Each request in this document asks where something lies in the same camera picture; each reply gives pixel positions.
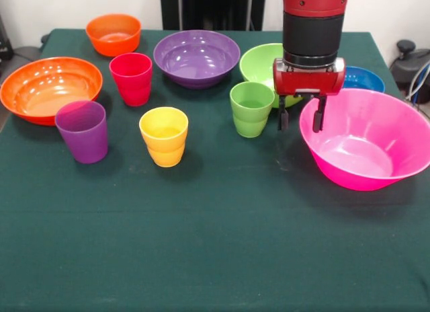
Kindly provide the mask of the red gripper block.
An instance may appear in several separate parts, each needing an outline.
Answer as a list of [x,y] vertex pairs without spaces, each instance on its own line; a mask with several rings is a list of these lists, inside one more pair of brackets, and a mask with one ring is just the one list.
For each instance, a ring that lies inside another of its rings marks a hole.
[[286,110],[286,95],[304,95],[313,93],[318,97],[318,106],[314,113],[313,132],[323,129],[325,108],[328,95],[336,95],[343,87],[346,65],[343,58],[337,57],[329,66],[311,69],[293,67],[276,58],[273,62],[273,82],[275,92],[279,95],[277,129],[288,128],[289,114]]

